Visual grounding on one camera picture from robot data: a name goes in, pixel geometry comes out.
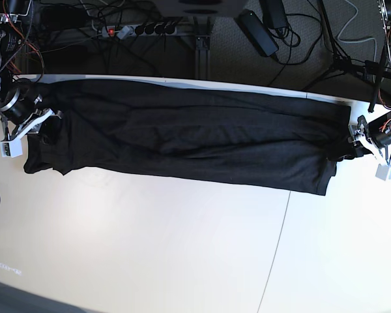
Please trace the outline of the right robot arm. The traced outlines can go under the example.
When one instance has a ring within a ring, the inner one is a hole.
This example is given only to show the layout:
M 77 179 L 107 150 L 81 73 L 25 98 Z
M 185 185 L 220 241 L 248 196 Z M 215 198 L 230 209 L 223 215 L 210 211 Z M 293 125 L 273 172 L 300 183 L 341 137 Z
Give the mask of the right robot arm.
M 16 68 L 27 48 L 42 55 L 30 41 L 34 18 L 34 1 L 0 1 L 0 121 L 7 156 L 25 136 L 53 143 L 62 124 L 62 113 L 44 102 L 42 78 L 21 78 Z

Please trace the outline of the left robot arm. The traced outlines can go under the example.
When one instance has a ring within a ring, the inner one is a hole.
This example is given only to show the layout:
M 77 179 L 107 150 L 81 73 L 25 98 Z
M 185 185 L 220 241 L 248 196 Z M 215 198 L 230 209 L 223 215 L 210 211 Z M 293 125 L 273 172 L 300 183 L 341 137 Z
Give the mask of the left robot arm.
M 332 52 L 332 64 L 320 78 L 328 79 L 351 74 L 363 81 L 366 76 L 372 75 L 375 81 L 372 83 L 372 92 L 368 111 L 374 112 L 375 105 L 383 105 L 388 112 L 372 122 L 360 116 L 355 125 L 349 127 L 350 135 L 336 144 L 328 154 L 329 160 L 351 160 L 372 154 L 379 164 L 391 166 L 391 153 L 388 147 L 391 145 L 391 1 L 379 1 L 378 8 L 381 14 L 381 22 L 384 31 L 384 44 L 379 61 L 365 61 L 362 65 L 355 65 L 352 59 L 340 46 L 340 37 L 334 36 L 325 5 L 318 2 L 325 28 L 330 40 Z

